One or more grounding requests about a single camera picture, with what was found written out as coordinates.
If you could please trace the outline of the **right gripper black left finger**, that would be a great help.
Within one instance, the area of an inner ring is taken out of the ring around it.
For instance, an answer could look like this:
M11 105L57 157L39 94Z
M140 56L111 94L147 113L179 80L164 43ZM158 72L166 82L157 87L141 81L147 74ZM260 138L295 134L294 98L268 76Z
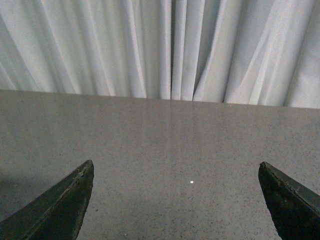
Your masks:
M2 240L75 240L90 202L94 164L87 160L0 223Z

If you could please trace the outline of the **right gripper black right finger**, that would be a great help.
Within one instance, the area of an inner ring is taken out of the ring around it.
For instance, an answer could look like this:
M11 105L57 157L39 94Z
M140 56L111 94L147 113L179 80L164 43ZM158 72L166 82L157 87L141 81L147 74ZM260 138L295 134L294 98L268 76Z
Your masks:
M258 180L276 231L283 240L320 238L320 196L267 162Z

